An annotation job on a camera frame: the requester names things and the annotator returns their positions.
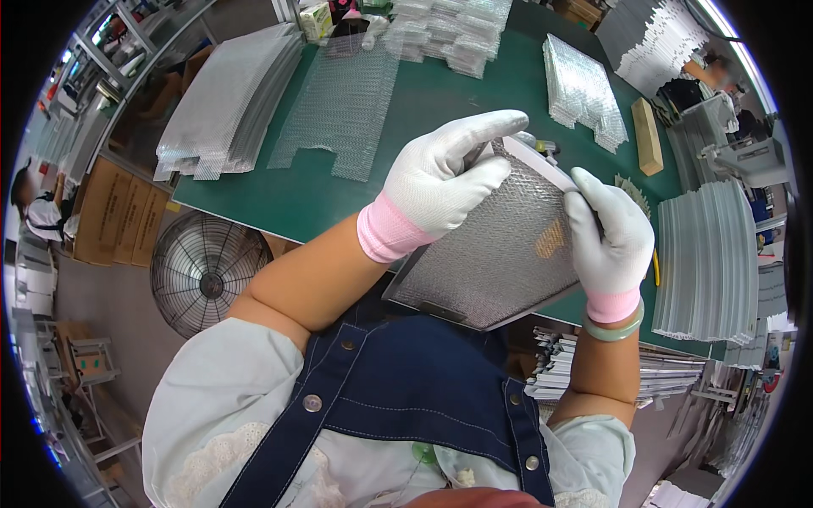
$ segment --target fan grille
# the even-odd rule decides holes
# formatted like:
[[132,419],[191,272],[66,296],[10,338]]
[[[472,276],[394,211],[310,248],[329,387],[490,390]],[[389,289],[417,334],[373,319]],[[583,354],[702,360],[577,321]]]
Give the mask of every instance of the fan grille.
[[176,220],[155,246],[150,286],[167,323],[189,339],[221,321],[273,257],[254,229],[202,212]]

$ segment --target aluminum filter frame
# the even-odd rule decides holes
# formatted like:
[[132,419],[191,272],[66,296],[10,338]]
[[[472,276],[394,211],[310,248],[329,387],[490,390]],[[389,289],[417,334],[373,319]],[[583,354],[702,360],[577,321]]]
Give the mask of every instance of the aluminum filter frame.
[[580,287],[563,203],[572,180],[512,138],[489,148],[511,174],[459,228],[417,249],[382,299],[488,331]]

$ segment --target hand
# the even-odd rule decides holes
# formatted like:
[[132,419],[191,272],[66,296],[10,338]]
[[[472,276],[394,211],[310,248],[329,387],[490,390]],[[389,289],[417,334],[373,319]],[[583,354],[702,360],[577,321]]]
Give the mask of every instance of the hand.
[[566,193],[564,206],[572,231],[573,266],[587,293],[587,315],[595,323],[615,323],[638,307],[639,286],[655,243],[652,225],[618,187],[602,184],[580,167],[572,169],[571,177],[581,192]]
[[359,213],[356,229],[364,253],[391,263],[457,228],[511,173],[508,161],[490,157],[459,175],[463,156],[526,125],[522,111],[491,111],[454,120],[407,143],[378,198]]

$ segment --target jade bangle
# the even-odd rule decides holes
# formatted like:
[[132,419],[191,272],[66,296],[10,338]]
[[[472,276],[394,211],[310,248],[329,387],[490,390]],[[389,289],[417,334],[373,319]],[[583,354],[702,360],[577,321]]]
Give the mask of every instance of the jade bangle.
[[581,327],[584,328],[590,336],[594,336],[600,341],[605,342],[615,342],[620,341],[621,339],[626,339],[627,337],[631,336],[633,332],[638,330],[641,326],[641,322],[644,320],[644,299],[641,299],[641,303],[638,304],[638,309],[635,312],[635,318],[633,321],[623,328],[617,328],[616,330],[608,330],[606,328],[600,328],[596,326],[596,324],[590,320],[590,317],[587,315],[587,310],[585,310],[584,315],[582,316],[582,325]]

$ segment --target forearm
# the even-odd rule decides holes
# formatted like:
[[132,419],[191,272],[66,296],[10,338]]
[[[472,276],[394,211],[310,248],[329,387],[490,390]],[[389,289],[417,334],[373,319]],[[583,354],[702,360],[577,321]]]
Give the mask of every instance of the forearm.
[[[277,329],[304,350],[310,332],[333,323],[389,266],[375,263],[362,251],[356,234],[357,217],[353,214],[269,263],[251,280],[229,316]],[[273,315],[271,322],[265,320],[268,309],[293,323],[275,326]],[[294,324],[302,333],[297,333]]]
[[[634,317],[597,326],[622,328]],[[582,328],[573,355],[570,384],[548,425],[576,416],[613,415],[629,428],[641,389],[639,358],[638,330],[620,341],[606,342]]]
[[62,196],[65,193],[65,184],[62,181],[58,181],[56,183],[56,188],[54,188],[54,204],[57,208],[62,206]]
[[711,77],[711,74],[706,72],[706,69],[704,69],[703,67],[700,67],[700,64],[698,64],[694,60],[689,60],[683,66],[683,70],[684,70],[684,72],[688,72],[692,76],[698,78],[700,81],[702,81],[706,85],[709,85],[712,88],[716,88],[717,81],[713,77]]

